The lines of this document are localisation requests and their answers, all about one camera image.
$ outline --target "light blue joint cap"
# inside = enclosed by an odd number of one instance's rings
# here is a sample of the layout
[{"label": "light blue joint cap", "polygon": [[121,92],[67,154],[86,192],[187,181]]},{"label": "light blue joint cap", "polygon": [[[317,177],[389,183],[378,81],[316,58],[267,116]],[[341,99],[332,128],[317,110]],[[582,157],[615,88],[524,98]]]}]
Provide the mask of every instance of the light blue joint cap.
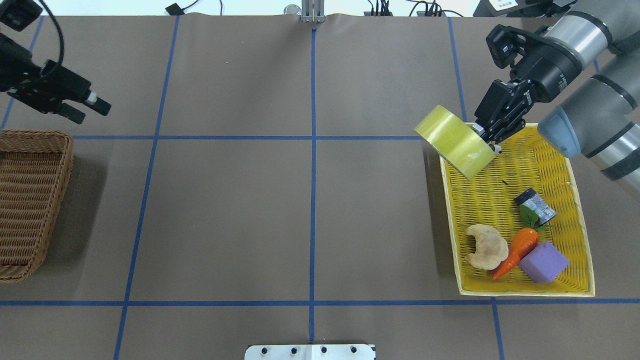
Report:
[{"label": "light blue joint cap", "polygon": [[580,154],[580,142],[575,135],[569,117],[560,106],[538,124],[540,135],[565,158]]}]

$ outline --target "white background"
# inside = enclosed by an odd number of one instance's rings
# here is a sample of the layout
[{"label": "white background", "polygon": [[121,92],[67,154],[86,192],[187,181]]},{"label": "white background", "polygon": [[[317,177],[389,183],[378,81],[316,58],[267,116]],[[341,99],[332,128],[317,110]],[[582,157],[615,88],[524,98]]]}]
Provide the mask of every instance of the white background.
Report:
[{"label": "white background", "polygon": [[[177,3],[184,8],[195,0],[45,0],[54,15],[165,15],[164,8]],[[296,4],[300,0],[222,0],[223,15],[281,15],[285,6]],[[464,16],[473,16],[479,0],[438,0],[446,10],[455,10]],[[390,0],[389,8],[394,16],[408,16],[414,3],[406,0]],[[345,13],[363,15],[371,5],[367,0],[325,0],[324,13]],[[424,4],[417,10],[423,11]],[[199,12],[210,15],[220,14],[219,0],[200,0],[187,12]]]}]

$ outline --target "yellow basket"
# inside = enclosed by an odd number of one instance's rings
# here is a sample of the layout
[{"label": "yellow basket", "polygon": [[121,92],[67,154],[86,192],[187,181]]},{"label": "yellow basket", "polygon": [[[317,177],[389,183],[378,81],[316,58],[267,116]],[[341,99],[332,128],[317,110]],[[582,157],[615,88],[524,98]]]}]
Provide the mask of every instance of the yellow basket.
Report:
[{"label": "yellow basket", "polygon": [[[440,158],[445,188],[449,232],[458,289],[463,295],[595,296],[593,264],[575,178],[568,159],[560,155],[528,125],[501,143],[498,155],[473,179],[468,180]],[[513,199],[533,188],[557,211],[550,227],[540,234],[566,256],[570,264],[550,283],[536,284],[518,266],[493,280],[491,271],[476,269],[464,258],[476,251],[467,236],[474,224],[495,227],[508,242],[522,228],[519,208]]]}]

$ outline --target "purple block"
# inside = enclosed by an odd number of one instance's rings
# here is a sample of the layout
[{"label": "purple block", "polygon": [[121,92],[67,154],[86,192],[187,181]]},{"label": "purple block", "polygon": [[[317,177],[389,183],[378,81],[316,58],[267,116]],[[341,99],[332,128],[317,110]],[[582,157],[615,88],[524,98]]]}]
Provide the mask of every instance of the purple block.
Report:
[{"label": "purple block", "polygon": [[547,241],[539,243],[518,263],[533,282],[552,282],[568,265],[569,259]]}]

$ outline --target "white bracket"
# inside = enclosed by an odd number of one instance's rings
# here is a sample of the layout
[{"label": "white bracket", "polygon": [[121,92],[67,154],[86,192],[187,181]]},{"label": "white bracket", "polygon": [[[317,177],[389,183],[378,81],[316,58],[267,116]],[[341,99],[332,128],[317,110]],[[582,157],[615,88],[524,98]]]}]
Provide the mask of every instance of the white bracket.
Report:
[{"label": "white bracket", "polygon": [[376,360],[376,346],[350,345],[254,345],[244,360]]},{"label": "white bracket", "polygon": [[324,0],[302,0],[302,22],[324,22]]}]

